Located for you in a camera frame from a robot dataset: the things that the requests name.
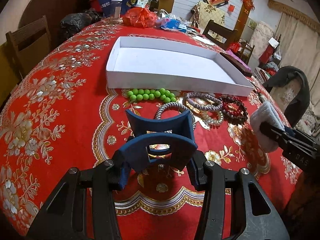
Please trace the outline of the dark wooden chair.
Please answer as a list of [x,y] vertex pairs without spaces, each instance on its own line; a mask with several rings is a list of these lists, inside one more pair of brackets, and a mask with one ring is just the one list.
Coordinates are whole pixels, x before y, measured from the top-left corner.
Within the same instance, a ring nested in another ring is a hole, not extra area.
[[14,66],[22,78],[51,51],[51,35],[46,16],[17,31],[6,33]]
[[[225,39],[225,42],[220,42],[216,38],[213,38],[210,36],[209,32],[216,33],[217,35],[221,36],[222,38]],[[213,20],[209,20],[207,23],[203,35],[214,42],[216,45],[221,47],[223,50],[227,50],[229,46],[233,43],[236,42],[236,36],[237,36],[238,30],[237,29],[228,29],[222,25],[219,25],[215,23]]]

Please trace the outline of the red floral tablecloth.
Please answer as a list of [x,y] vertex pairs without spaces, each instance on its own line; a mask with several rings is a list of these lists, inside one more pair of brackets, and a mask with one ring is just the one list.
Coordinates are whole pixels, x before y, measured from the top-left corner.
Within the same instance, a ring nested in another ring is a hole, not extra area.
[[[108,55],[121,36],[160,38],[204,47],[192,36],[159,29],[93,24],[46,56],[1,112],[1,211],[25,236],[70,167],[94,167],[132,134],[126,110],[153,118],[160,100],[131,102],[107,87]],[[168,165],[131,173],[114,195],[123,239],[193,239],[203,194],[187,172]]]

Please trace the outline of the grey plush watch pillow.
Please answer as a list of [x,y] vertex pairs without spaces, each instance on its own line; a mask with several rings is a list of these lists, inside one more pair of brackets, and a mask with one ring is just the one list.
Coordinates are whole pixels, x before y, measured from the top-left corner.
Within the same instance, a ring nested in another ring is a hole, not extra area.
[[265,135],[265,133],[271,133],[270,130],[272,128],[276,131],[284,132],[285,126],[273,105],[269,101],[263,102],[262,105],[251,114],[249,122],[261,149],[265,153],[274,152],[278,148],[278,143]]

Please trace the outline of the clear glass jar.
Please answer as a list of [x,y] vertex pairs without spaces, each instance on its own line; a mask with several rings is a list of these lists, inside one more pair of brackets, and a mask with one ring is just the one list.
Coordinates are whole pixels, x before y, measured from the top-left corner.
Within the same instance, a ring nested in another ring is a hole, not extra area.
[[110,8],[110,22],[116,24],[119,22],[122,0],[112,0]]

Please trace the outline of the dark wine bottle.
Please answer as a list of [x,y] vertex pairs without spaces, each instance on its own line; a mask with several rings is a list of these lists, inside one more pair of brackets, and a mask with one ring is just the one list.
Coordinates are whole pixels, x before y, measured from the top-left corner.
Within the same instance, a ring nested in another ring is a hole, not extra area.
[[152,0],[150,2],[149,10],[151,12],[156,12],[159,8],[159,0]]

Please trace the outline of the red chinese knot hanging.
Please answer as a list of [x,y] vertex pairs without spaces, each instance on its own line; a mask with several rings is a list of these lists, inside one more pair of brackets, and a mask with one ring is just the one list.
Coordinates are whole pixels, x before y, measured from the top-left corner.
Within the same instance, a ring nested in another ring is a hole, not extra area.
[[242,1],[244,8],[245,8],[245,12],[247,14],[249,14],[251,10],[255,10],[253,0],[241,0],[241,1]]

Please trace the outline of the blue plastic package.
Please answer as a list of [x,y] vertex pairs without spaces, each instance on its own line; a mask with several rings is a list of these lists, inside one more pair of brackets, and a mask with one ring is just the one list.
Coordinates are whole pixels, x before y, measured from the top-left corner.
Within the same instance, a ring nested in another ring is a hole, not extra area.
[[187,32],[187,26],[179,20],[173,18],[162,18],[160,28],[168,31]]

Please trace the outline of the chair with black jacket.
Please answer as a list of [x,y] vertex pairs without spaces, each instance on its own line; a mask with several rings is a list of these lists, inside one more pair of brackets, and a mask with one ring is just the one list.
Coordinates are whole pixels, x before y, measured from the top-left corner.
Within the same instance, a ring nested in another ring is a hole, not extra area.
[[304,72],[293,66],[281,67],[263,83],[284,113],[291,127],[295,127],[310,105],[309,82]]

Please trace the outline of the red plastic bag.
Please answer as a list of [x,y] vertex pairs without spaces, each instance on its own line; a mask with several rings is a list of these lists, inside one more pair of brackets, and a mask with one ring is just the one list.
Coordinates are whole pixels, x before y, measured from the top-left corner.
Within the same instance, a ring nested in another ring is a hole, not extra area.
[[158,20],[157,15],[148,8],[134,7],[123,16],[123,23],[136,28],[153,28]]

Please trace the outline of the blue velvet jewelry stand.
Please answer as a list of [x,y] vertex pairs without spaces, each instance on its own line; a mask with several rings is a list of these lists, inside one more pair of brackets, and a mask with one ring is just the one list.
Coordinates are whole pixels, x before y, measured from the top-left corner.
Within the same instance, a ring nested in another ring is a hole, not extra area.
[[183,170],[197,150],[189,110],[167,119],[147,119],[125,111],[133,138],[113,155],[121,168],[119,187],[123,189],[131,170],[139,173],[151,164],[167,164]]

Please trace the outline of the blue tote bag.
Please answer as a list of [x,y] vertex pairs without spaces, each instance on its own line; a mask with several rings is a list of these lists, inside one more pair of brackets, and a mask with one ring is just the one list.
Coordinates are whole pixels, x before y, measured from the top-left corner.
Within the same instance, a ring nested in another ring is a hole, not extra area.
[[129,9],[135,7],[138,0],[98,0],[104,16],[111,17],[115,12],[124,15]]

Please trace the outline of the white shallow cardboard tray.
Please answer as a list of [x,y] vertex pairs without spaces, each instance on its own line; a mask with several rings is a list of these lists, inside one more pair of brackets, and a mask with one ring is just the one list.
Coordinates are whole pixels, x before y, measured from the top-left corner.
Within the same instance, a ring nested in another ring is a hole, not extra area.
[[121,36],[106,64],[109,88],[166,88],[247,97],[247,78],[220,53],[187,43]]

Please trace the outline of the dark wooden chair far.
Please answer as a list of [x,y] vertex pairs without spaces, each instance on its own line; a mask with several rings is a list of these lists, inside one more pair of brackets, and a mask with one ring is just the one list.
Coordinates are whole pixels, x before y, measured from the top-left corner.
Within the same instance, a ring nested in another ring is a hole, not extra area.
[[[213,38],[210,36],[209,32],[216,33],[217,35],[221,36],[222,38],[225,39],[225,42],[220,42],[216,38]],[[219,25],[215,23],[213,20],[209,20],[207,23],[203,35],[214,42],[216,45],[221,47],[223,50],[227,50],[229,46],[233,43],[236,42],[236,36],[237,36],[238,30],[237,29],[228,29],[222,25]]]

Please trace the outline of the floral cloth on wall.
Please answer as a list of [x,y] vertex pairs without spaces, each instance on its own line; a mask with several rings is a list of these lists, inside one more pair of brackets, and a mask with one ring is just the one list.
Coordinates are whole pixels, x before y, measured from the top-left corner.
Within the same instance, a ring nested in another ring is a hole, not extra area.
[[191,9],[191,22],[193,26],[200,30],[203,34],[208,22],[213,20],[215,23],[225,26],[225,12],[210,4],[199,1]]

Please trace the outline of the dark wooden chair left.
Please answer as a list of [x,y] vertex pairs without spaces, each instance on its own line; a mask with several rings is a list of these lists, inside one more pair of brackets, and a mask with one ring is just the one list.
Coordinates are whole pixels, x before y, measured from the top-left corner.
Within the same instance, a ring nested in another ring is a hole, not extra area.
[[46,16],[17,31],[6,33],[14,66],[22,78],[51,51],[51,35]]

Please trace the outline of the black plastic bag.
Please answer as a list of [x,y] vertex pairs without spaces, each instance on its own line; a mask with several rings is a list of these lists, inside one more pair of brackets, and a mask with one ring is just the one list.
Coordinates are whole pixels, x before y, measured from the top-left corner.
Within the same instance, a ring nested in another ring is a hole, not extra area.
[[60,29],[64,35],[72,36],[82,31],[85,27],[99,22],[101,18],[102,16],[99,13],[91,10],[72,13],[60,21]]

